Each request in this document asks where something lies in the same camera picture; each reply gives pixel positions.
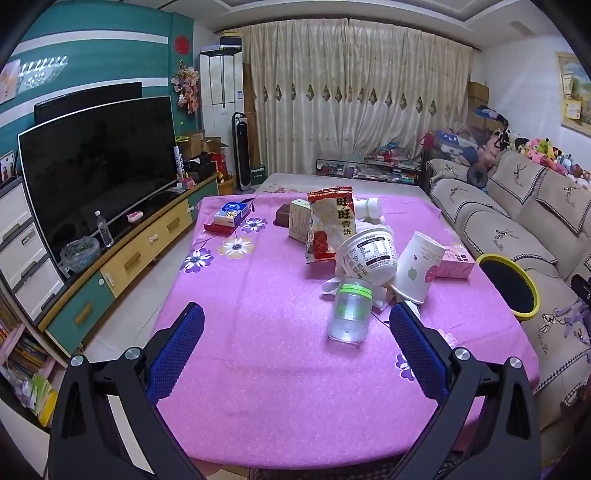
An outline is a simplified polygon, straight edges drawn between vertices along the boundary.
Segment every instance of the hanging flower decoration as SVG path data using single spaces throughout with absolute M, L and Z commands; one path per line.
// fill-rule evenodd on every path
M 178 93 L 178 106 L 187 106 L 188 113 L 195 113 L 199 108 L 199 73 L 193 67 L 185 68 L 181 60 L 178 73 L 170 82 L 174 91 Z

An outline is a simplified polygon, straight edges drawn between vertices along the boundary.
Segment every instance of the snack bag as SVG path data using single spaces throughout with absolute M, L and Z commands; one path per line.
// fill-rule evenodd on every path
M 312 214 L 306 263 L 335 260 L 337 249 L 356 233 L 353 187 L 332 187 L 308 194 Z

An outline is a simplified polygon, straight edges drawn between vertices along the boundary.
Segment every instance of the black round object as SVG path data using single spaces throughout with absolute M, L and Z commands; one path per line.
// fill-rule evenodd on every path
M 466 181 L 477 189 L 482 189 L 488 182 L 488 173 L 483 166 L 473 165 L 466 172 Z
M 528 313 L 534 309 L 534 294 L 517 271 L 496 260 L 483 260 L 480 268 L 511 310 Z

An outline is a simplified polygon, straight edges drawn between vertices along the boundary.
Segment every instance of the picture frame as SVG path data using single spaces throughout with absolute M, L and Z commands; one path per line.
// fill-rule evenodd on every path
M 573 53 L 556 52 L 558 73 L 560 79 L 560 111 L 563 127 L 570 128 L 583 135 L 591 137 L 591 80 L 585 73 L 579 59 Z M 564 80 L 567 79 L 571 94 L 564 94 Z M 575 100 L 581 103 L 580 119 L 574 120 L 566 117 L 565 104 L 567 100 Z

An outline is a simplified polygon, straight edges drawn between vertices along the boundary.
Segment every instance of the tower fan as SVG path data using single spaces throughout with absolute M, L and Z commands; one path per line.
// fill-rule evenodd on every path
M 251 158 L 248 154 L 248 124 L 244 113 L 232 115 L 232 142 L 234 144 L 234 164 L 238 188 L 251 188 Z

